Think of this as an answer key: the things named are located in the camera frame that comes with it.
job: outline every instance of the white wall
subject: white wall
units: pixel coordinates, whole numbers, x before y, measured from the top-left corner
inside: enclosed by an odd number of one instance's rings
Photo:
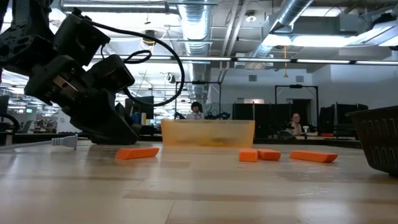
[[[224,86],[274,86],[274,85],[291,85],[296,84],[296,75],[304,76],[304,83],[302,85],[311,85],[312,76],[307,73],[305,69],[288,69],[288,77],[284,77],[285,70],[280,69],[275,71],[270,70],[245,70],[245,69],[229,69],[225,75]],[[211,69],[211,81],[217,81],[219,75],[218,68]],[[256,82],[249,82],[249,75],[257,75]]]
[[[328,65],[313,74],[320,107],[333,103],[368,105],[369,109],[398,105],[397,68],[392,66]]]
[[[278,103],[286,103],[287,99],[315,99],[306,89],[278,88]],[[224,86],[221,94],[222,103],[237,103],[238,98],[263,99],[264,103],[275,103],[275,87],[246,87],[246,86]]]

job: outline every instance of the ceiling light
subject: ceiling light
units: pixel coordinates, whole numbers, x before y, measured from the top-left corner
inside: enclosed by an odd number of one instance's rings
[[[365,44],[367,41],[381,35],[391,28],[392,26],[375,28],[356,37],[350,37],[348,45]]]
[[[291,59],[283,58],[238,58],[239,62],[281,62],[289,63]]]
[[[179,44],[213,44],[210,40],[177,40]]]
[[[312,59],[298,59],[297,63],[327,63],[327,64],[348,64],[349,60],[312,60]]]
[[[11,81],[11,80],[2,79],[1,81],[3,83],[7,83],[7,84],[10,84],[10,85],[18,85],[18,83],[14,82],[14,81]]]
[[[132,59],[143,59],[143,58],[145,58],[146,56],[134,56]],[[120,55],[120,58],[121,59],[126,59],[126,58],[128,58],[128,56],[127,55]],[[93,59],[103,59],[102,58],[102,56],[101,55],[95,55],[94,57],[93,57]],[[171,60],[172,58],[170,57],[170,56],[152,56],[151,58],[150,58],[150,60]]]
[[[293,38],[292,45],[300,47],[344,47],[350,37],[338,35],[298,35]]]
[[[264,46],[289,46],[292,45],[292,41],[289,36],[286,35],[275,35],[269,34],[267,37],[262,41]]]
[[[223,61],[229,62],[230,57],[180,57],[181,60],[191,60],[191,61]]]
[[[23,88],[13,88],[13,87],[10,87],[10,88],[8,88],[8,90],[9,90],[11,93],[16,93],[16,94],[24,94],[24,93],[25,93]]]
[[[254,10],[249,10],[246,12],[245,16],[247,16],[246,22],[254,22],[257,19],[254,15]]]
[[[357,65],[398,65],[398,62],[389,61],[357,61]]]
[[[8,106],[7,109],[25,109],[25,106]]]
[[[246,22],[254,22],[254,21],[256,21],[256,17],[255,16],[248,16],[247,18],[246,18]]]
[[[393,37],[382,44],[379,44],[381,47],[395,47],[398,45],[398,36]]]
[[[73,7],[77,7],[77,8],[84,8],[84,7],[92,7],[92,8],[107,8],[109,7],[109,4],[64,4],[63,7],[68,7],[68,8],[73,8]],[[162,5],[151,5],[151,4],[112,4],[112,7],[115,8],[130,8],[130,7],[134,7],[134,8],[151,8],[151,9],[164,9],[164,6]]]

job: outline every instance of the computer monitor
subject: computer monitor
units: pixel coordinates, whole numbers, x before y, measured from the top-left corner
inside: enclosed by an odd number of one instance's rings
[[[137,97],[137,100],[145,103],[154,103],[153,96],[143,96]],[[129,115],[133,115],[134,113],[146,113],[147,119],[154,119],[154,107],[142,105],[138,102],[134,102],[131,99],[125,100],[125,107]]]

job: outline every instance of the black cable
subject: black cable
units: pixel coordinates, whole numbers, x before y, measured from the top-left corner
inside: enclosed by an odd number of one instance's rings
[[[103,52],[104,47],[105,47],[105,45],[102,45],[102,47],[101,47],[101,56],[102,56],[103,59],[105,58],[105,57],[104,57],[104,52]]]
[[[105,58],[104,53],[103,53],[104,47],[105,47],[105,45],[103,45],[101,47],[102,58]],[[143,59],[129,61],[132,57],[140,55],[140,54],[145,54],[145,53],[147,53],[148,55],[146,57],[144,57]],[[150,50],[139,50],[137,52],[132,53],[130,56],[128,56],[126,59],[124,59],[123,62],[128,63],[128,64],[144,63],[144,62],[148,61],[151,57],[152,57],[152,52]]]
[[[366,19],[362,16],[362,15],[358,15],[359,16],[359,18],[361,18],[364,22],[367,22],[367,23],[373,23],[372,21],[371,22],[369,22],[369,21],[366,21]]]
[[[163,42],[163,41],[161,41],[161,40],[159,40],[159,39],[157,39],[155,37],[151,37],[151,36],[148,36],[148,35],[145,35],[145,34],[141,34],[139,32],[113,28],[113,27],[110,27],[110,26],[107,26],[107,25],[104,25],[104,24],[99,24],[97,22],[94,22],[94,21],[91,21],[91,20],[88,20],[88,19],[86,20],[86,22],[90,23],[93,26],[96,26],[96,27],[99,27],[99,28],[102,28],[102,29],[106,29],[106,30],[109,30],[109,31],[112,31],[112,32],[116,32],[116,33],[119,33],[119,34],[134,35],[134,36],[137,36],[137,37],[142,37],[142,38],[157,42],[158,44],[160,44],[161,46],[166,48],[174,56],[175,60],[177,61],[178,66],[180,67],[180,71],[181,71],[181,82],[180,82],[180,88],[178,89],[178,91],[176,92],[176,94],[174,96],[172,96],[170,99],[168,99],[166,101],[163,101],[161,103],[146,103],[146,102],[142,102],[142,101],[137,100],[135,97],[133,97],[131,95],[130,91],[127,88],[124,88],[123,89],[124,94],[126,94],[131,100],[136,101],[136,102],[138,102],[138,103],[140,103],[142,105],[155,107],[155,106],[164,106],[167,103],[170,103],[173,100],[177,99],[177,97],[181,95],[181,92],[183,90],[183,86],[185,84],[184,67],[183,67],[182,61],[181,61],[180,57],[177,55],[177,53],[170,46],[168,46],[165,42]]]
[[[343,11],[340,7],[338,7],[338,6],[332,6],[329,10],[327,10],[327,12],[325,13],[325,15],[323,15],[323,17],[325,17],[325,16],[326,16],[332,9],[334,9],[334,8],[340,9],[340,12],[344,14],[344,11]]]

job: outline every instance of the orange block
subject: orange block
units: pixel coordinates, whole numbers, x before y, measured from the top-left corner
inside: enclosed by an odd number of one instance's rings
[[[290,153],[289,158],[313,162],[333,162],[337,156],[336,153],[328,152],[293,151]]]
[[[257,149],[257,153],[262,160],[278,161],[280,159],[280,152],[271,149]]]
[[[116,153],[115,159],[138,159],[145,157],[154,157],[159,152],[159,148],[137,148],[137,149],[120,149]]]
[[[242,149],[239,151],[239,161],[257,162],[257,151],[254,149]]]

